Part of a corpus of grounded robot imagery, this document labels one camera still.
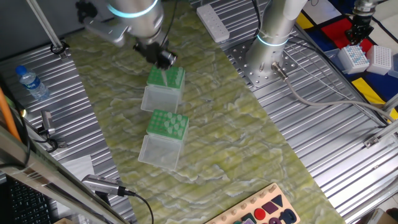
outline water bottle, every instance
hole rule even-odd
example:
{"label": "water bottle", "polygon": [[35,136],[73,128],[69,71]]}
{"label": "water bottle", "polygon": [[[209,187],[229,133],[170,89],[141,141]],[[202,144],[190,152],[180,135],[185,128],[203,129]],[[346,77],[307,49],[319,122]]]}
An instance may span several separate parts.
{"label": "water bottle", "polygon": [[15,72],[18,74],[19,82],[36,100],[45,100],[49,97],[49,89],[40,81],[35,72],[22,65],[18,66]]}

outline bottle cap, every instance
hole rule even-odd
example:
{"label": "bottle cap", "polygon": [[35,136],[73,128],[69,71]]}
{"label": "bottle cap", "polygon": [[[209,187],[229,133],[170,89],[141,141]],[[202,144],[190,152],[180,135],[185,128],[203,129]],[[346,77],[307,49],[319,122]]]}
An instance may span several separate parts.
{"label": "bottle cap", "polygon": [[25,75],[25,74],[27,73],[27,70],[26,70],[25,66],[20,65],[20,66],[18,66],[18,67],[15,69],[15,72],[16,72],[18,75]]}

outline keyboard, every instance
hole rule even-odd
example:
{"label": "keyboard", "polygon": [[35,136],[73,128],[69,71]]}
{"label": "keyboard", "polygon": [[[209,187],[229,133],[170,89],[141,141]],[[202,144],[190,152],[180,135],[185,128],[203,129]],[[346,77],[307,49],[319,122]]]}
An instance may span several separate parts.
{"label": "keyboard", "polygon": [[49,200],[40,192],[7,177],[9,220],[15,224],[51,224]]}

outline yellow panel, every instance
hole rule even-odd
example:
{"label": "yellow panel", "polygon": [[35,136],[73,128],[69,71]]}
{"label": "yellow panel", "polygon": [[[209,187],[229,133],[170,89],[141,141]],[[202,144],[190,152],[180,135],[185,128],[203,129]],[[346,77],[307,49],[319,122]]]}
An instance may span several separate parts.
{"label": "yellow panel", "polygon": [[308,29],[308,28],[313,27],[312,23],[301,12],[300,12],[300,15],[298,15],[297,23],[303,29]]}
{"label": "yellow panel", "polygon": [[[363,80],[363,78],[359,78],[352,82],[353,85],[365,96],[365,98],[371,103],[384,104],[384,102],[380,96],[373,91],[373,89]],[[392,118],[398,119],[398,112],[393,109],[391,114]]]}

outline pipette tip box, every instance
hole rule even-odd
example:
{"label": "pipette tip box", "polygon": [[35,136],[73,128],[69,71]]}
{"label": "pipette tip box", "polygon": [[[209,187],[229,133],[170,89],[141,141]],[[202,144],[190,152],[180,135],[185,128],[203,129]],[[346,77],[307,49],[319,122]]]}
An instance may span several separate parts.
{"label": "pipette tip box", "polygon": [[189,118],[154,110],[138,161],[175,170],[187,137]]}
{"label": "pipette tip box", "polygon": [[155,109],[176,113],[178,105],[182,102],[185,86],[185,70],[171,67],[165,72],[166,83],[162,71],[152,67],[142,98],[141,109],[154,111]]}
{"label": "pipette tip box", "polygon": [[347,74],[363,72],[369,67],[365,52],[358,45],[343,47],[337,56],[347,70]]}

